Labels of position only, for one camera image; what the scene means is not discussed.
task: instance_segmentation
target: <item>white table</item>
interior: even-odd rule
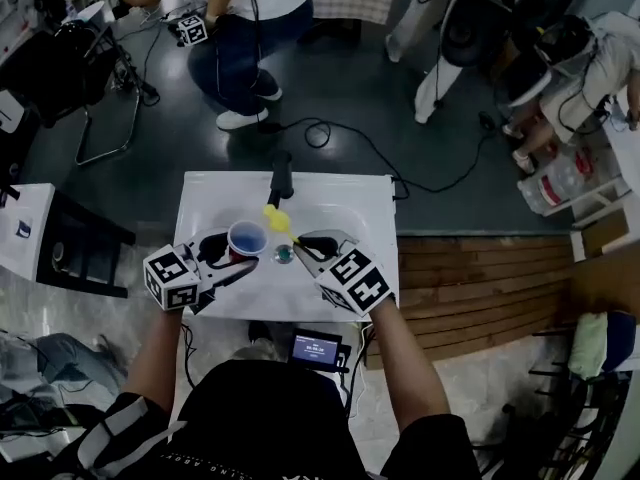
[[[188,172],[185,174],[174,245],[197,232],[228,228],[250,219],[264,222],[270,172]],[[294,195],[280,208],[291,216],[292,231],[341,229],[363,240],[383,266],[389,285],[399,293],[394,187],[389,176],[294,173]],[[216,301],[198,316],[282,322],[368,320],[321,298],[313,278],[298,258],[279,265],[270,257],[277,245],[291,243],[271,233],[258,268],[216,291]]]
[[[55,188],[50,183],[13,185],[13,188],[20,192],[20,199],[7,197],[7,204],[0,209],[0,265],[35,281],[40,245]],[[16,235],[20,220],[31,228],[28,238]]]

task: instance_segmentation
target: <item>white pants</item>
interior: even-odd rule
[[[411,0],[404,16],[391,32],[390,53],[401,57],[409,48],[417,44],[444,18],[446,7],[447,0],[431,0],[425,4],[419,3],[418,0]]]

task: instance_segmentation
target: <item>metal stand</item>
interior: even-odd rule
[[[112,151],[107,151],[106,153],[101,153],[99,155],[83,160],[82,151],[84,149],[85,142],[89,135],[89,128],[91,127],[91,122],[93,121],[87,105],[86,104],[84,105],[84,115],[85,115],[84,128],[82,129],[80,144],[78,144],[78,151],[76,153],[76,165],[78,165],[79,167],[93,163],[93,162],[97,162],[98,160],[109,157],[111,155],[115,155],[116,153],[120,153],[122,151],[126,151],[128,149],[129,144],[133,139],[133,132],[135,131],[136,119],[138,117],[138,109],[140,108],[140,102],[142,101],[142,90],[145,88],[145,85],[146,85],[143,80],[140,80],[140,77],[138,76],[135,69],[127,59],[126,52],[116,42],[115,38],[113,37],[111,27],[109,25],[107,25],[103,30],[100,31],[100,33],[98,34],[98,37],[96,37],[91,47],[87,50],[87,53],[85,53],[84,58],[86,59],[91,54],[91,52],[93,52],[96,45],[102,39],[106,40],[113,48],[117,50],[120,61],[124,65],[125,69],[127,70],[127,73],[129,74],[129,76],[131,77],[131,80],[133,81],[134,88],[136,91],[136,102],[133,108],[133,117],[131,120],[131,126],[129,127],[129,135],[127,137],[127,140],[120,147]]]

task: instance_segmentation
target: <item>black cable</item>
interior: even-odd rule
[[[587,75],[589,73],[589,68],[591,67],[591,64],[593,64],[596,56],[598,54],[598,41],[596,40],[595,44],[593,45],[593,51],[591,52],[591,55],[589,57],[589,61],[587,62],[587,65],[584,67],[584,71],[582,72],[582,80],[580,81],[580,87],[578,88],[578,90],[572,94],[571,96],[569,96],[567,99],[565,99],[561,104],[560,107],[558,108],[558,122],[560,123],[560,126],[562,126],[563,128],[565,128],[566,130],[570,131],[571,133],[575,133],[576,135],[580,135],[580,136],[587,136],[587,135],[591,135],[592,133],[597,132],[598,130],[602,129],[602,127],[604,126],[604,123],[607,122],[607,119],[609,117],[609,115],[607,115],[603,120],[599,121],[598,125],[595,126],[593,128],[593,130],[589,130],[589,131],[579,131],[577,129],[573,129],[571,126],[568,126],[563,120],[562,120],[562,109],[564,108],[564,106],[569,103],[571,100],[573,100],[574,98],[577,98],[578,96],[582,96],[582,99],[584,100],[584,102],[587,104],[587,106],[592,110],[595,111],[596,109],[593,108],[591,106],[591,104],[589,103],[589,101],[587,100],[586,96],[584,95],[584,86],[587,83]]]
[[[189,359],[191,359],[191,355],[198,349],[192,346],[193,331],[191,331],[191,327],[187,324],[181,324],[181,327],[184,338],[184,373],[191,389],[195,389],[196,385],[194,384],[193,379],[191,378],[191,373],[189,372]]]
[[[18,339],[18,340],[20,340],[20,341],[22,341],[22,342],[26,343],[26,344],[27,344],[27,345],[29,345],[32,349],[34,349],[38,354],[40,354],[40,355],[44,358],[44,360],[45,360],[44,366],[42,367],[42,371],[44,371],[44,370],[45,370],[45,368],[47,367],[47,365],[51,362],[51,361],[49,360],[49,358],[47,357],[47,354],[45,354],[42,350],[40,350],[40,349],[39,349],[36,345],[34,345],[33,343],[31,343],[31,342],[29,342],[29,341],[25,340],[24,338],[21,338],[20,336],[16,336],[15,334],[11,334],[10,332],[5,331],[4,329],[0,329],[0,332],[3,332],[3,333],[5,333],[5,334],[8,334],[10,337],[12,337],[12,338],[16,338],[16,339]]]
[[[151,30],[152,28],[159,26],[161,22],[162,22],[162,18],[160,18],[157,22],[152,23],[148,27],[140,27],[138,30],[134,30],[133,32],[126,33],[122,37],[116,38],[116,41],[120,42],[120,41],[122,41],[123,39],[126,39],[129,36],[133,36],[135,34],[139,34],[140,32],[146,32],[147,30]]]
[[[299,124],[302,124],[305,121],[311,121],[311,124],[309,124],[305,128],[304,140],[308,146],[314,149],[321,149],[329,143],[329,141],[331,140],[332,126],[336,126],[338,128],[342,128],[344,130],[354,132],[358,134],[360,137],[362,137],[369,144],[371,149],[373,149],[374,153],[376,153],[376,155],[378,155],[378,157],[387,165],[387,167],[391,169],[393,174],[395,174],[395,176],[392,177],[392,180],[397,181],[402,185],[402,188],[404,189],[404,195],[394,196],[393,200],[403,201],[403,200],[409,199],[409,197],[411,196],[411,193],[409,191],[409,185],[419,188],[421,190],[424,190],[426,192],[429,192],[431,194],[439,194],[441,192],[445,192],[447,190],[452,189],[453,187],[457,186],[458,184],[460,184],[462,181],[464,181],[469,177],[469,175],[474,171],[474,169],[478,165],[482,146],[488,139],[490,139],[495,135],[497,130],[497,127],[493,118],[488,113],[480,112],[478,115],[480,117],[482,126],[487,131],[487,133],[484,134],[478,141],[478,145],[476,147],[476,155],[473,163],[467,168],[467,170],[462,175],[458,176],[454,181],[438,188],[427,187],[426,185],[422,185],[421,183],[407,180],[404,176],[400,174],[400,171],[396,169],[396,167],[391,163],[391,161],[389,161],[389,159],[386,156],[384,156],[384,154],[377,148],[373,140],[371,140],[371,138],[366,133],[364,133],[361,130],[358,130],[357,128],[353,128],[352,126],[336,123],[334,121],[329,121],[327,119],[321,119],[319,117],[303,117],[302,119],[298,119],[297,121],[294,121],[293,123],[290,123],[287,125],[281,125],[280,123],[260,123],[259,129],[262,133],[267,133],[267,134],[278,133],[281,131],[288,130],[289,128],[293,128],[294,126],[298,126]],[[310,136],[310,132],[316,128],[321,129],[322,132],[325,134],[324,140],[320,143],[314,142]]]
[[[405,195],[403,196],[394,196],[393,200],[394,201],[402,201],[404,199],[409,199],[409,187],[407,187],[407,185],[404,183],[404,180],[402,178],[402,176],[400,175],[400,172],[398,171],[398,169],[396,169],[394,167],[394,165],[389,161],[389,159],[387,159],[386,156],[384,156],[380,150],[377,148],[377,146],[375,145],[375,143],[369,138],[369,136],[364,133],[361,130],[358,130],[357,128],[353,128],[352,126],[348,126],[346,124],[341,124],[341,123],[336,123],[334,121],[329,121],[327,119],[321,119],[319,117],[303,117],[302,119],[298,119],[297,121],[294,121],[291,124],[288,125],[281,125],[280,123],[260,123],[259,124],[259,130],[262,133],[266,133],[266,134],[271,134],[271,133],[278,133],[278,132],[282,132],[285,130],[288,130],[289,128],[293,128],[294,126],[298,126],[299,124],[304,123],[305,121],[312,121],[312,123],[307,126],[305,128],[304,131],[304,140],[307,143],[307,145],[309,145],[310,147],[314,148],[314,149],[322,149],[323,147],[325,147],[328,143],[329,140],[331,139],[331,127],[335,126],[338,128],[342,128],[344,130],[348,130],[350,132],[354,132],[356,134],[358,134],[360,137],[362,137],[365,141],[367,141],[367,143],[369,144],[369,146],[371,146],[371,149],[373,149],[374,153],[376,155],[378,155],[378,157],[387,165],[387,167],[389,167],[389,169],[391,169],[393,171],[393,173],[396,175],[396,178],[398,178],[398,180],[400,181],[400,183],[403,186],[403,189],[405,191]],[[326,127],[326,130],[322,130],[325,135],[326,138],[320,143],[317,144],[314,141],[312,141],[309,133],[311,130],[313,130],[316,127],[319,126],[324,126]]]
[[[64,399],[64,396],[62,395],[62,390],[64,389],[67,393],[71,394],[71,393],[80,393],[80,391],[84,391],[85,389],[87,389],[89,387],[89,384],[91,384],[93,382],[93,380],[89,380],[87,381],[87,383],[82,386],[81,388],[78,389],[67,389],[64,386],[58,384],[58,392],[60,393],[60,400],[62,400],[62,404],[63,405],[67,405],[67,402]]]
[[[3,413],[0,413],[0,416],[2,418],[6,418],[7,416],[13,414],[14,412],[18,412],[18,411],[22,410],[22,408],[27,407],[31,403],[31,401],[34,398],[36,398],[36,396],[37,396],[37,394],[31,395],[25,402],[21,402],[19,405],[13,406],[9,410],[7,410],[7,411],[5,411]]]
[[[6,439],[4,437],[0,437],[0,443],[10,443],[11,441],[16,441],[17,439],[21,438],[21,437],[46,437],[46,436],[50,436],[52,434],[57,434],[58,432],[62,432],[64,429],[63,428],[54,428],[52,430],[48,430],[48,431],[42,431],[39,434],[34,434],[33,432],[37,432],[37,431],[33,431],[33,432],[8,432],[7,433],[7,437],[12,437],[13,439]]]
[[[349,415],[351,414],[351,403],[353,401],[353,388],[356,384],[356,375],[358,373],[358,365],[360,364],[360,361],[362,360],[362,358],[365,356],[365,354],[367,353],[367,349],[369,348],[369,345],[371,344],[371,342],[373,341],[373,338],[375,338],[376,335],[376,331],[375,329],[371,329],[371,332],[369,333],[369,335],[365,338],[364,340],[364,344],[362,346],[362,350],[360,351],[360,353],[358,354],[358,357],[356,357],[356,362],[353,365],[353,373],[351,374],[351,383],[349,385],[349,391],[348,391],[348,396],[347,396],[347,401],[344,405],[344,411],[346,413],[347,418],[349,417]]]
[[[430,194],[439,194],[441,192],[445,192],[447,190],[452,189],[453,187],[455,187],[456,185],[458,185],[459,183],[463,182],[465,179],[467,179],[469,177],[469,175],[473,172],[473,170],[477,167],[478,165],[478,161],[480,160],[480,150],[482,149],[482,146],[484,145],[484,143],[494,137],[496,134],[496,128],[494,127],[492,130],[487,128],[487,133],[485,135],[483,135],[480,140],[478,141],[478,146],[476,147],[476,156],[473,160],[473,163],[469,166],[469,168],[464,172],[464,174],[458,176],[454,181],[452,181],[451,183],[448,183],[447,185],[443,185],[442,187],[438,187],[438,188],[430,188],[427,187],[425,185],[422,185],[420,183],[417,183],[415,181],[410,181],[408,179],[403,179],[402,181],[404,183],[406,183],[407,185],[411,185],[412,187],[416,187],[419,188],[421,190],[424,190],[426,192],[429,192]]]
[[[151,43],[151,46],[149,47],[149,50],[147,51],[147,56],[144,59],[144,65],[143,65],[143,69],[142,69],[142,82],[146,83],[147,82],[147,63],[149,62],[149,57],[151,56],[151,52],[153,50],[153,47],[156,45],[156,43],[158,42],[158,39],[160,38],[160,33],[162,32],[162,28],[158,27],[158,33],[156,34],[156,37],[153,39],[153,42]],[[160,100],[162,99],[162,97],[160,96],[160,93],[156,91],[156,99],[152,102],[147,102],[144,98],[144,94],[142,95],[142,104],[145,107],[154,107],[156,106],[158,103],[160,103]]]

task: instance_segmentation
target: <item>monitor screen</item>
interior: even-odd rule
[[[296,336],[292,356],[303,361],[314,363],[335,364],[338,354],[338,343],[335,341],[312,338],[310,336]]]

